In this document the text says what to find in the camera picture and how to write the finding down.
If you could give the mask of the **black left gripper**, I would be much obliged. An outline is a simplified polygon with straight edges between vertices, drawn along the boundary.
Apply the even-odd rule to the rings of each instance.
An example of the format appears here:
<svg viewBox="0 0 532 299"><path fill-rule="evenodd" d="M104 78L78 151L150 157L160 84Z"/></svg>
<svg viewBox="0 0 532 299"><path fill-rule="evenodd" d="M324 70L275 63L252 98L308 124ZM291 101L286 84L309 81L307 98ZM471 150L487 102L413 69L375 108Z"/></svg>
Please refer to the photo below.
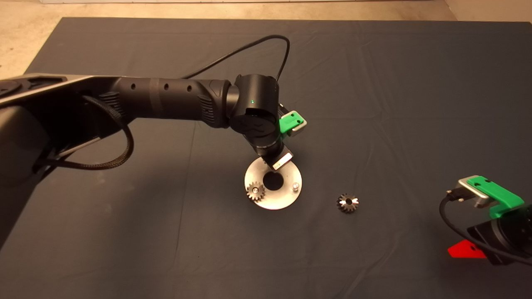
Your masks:
<svg viewBox="0 0 532 299"><path fill-rule="evenodd" d="M256 147L254 151L271 170L279 170L287 163L291 162L294 155L292 151L287 148L282 139L278 139L270 145L264 147Z"/></svg>

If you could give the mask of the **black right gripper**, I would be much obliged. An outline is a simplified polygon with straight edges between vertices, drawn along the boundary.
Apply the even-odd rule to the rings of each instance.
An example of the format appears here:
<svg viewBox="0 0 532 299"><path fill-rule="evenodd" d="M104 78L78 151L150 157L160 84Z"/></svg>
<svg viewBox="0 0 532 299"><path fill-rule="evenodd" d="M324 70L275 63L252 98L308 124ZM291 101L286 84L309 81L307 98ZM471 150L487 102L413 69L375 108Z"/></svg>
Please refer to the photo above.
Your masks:
<svg viewBox="0 0 532 299"><path fill-rule="evenodd" d="M532 256L532 207L517 208L503 216L468 228L474 240L483 242L513 257L530 259ZM486 259L484 252L468 240L462 240L447 252L454 259Z"/></svg>

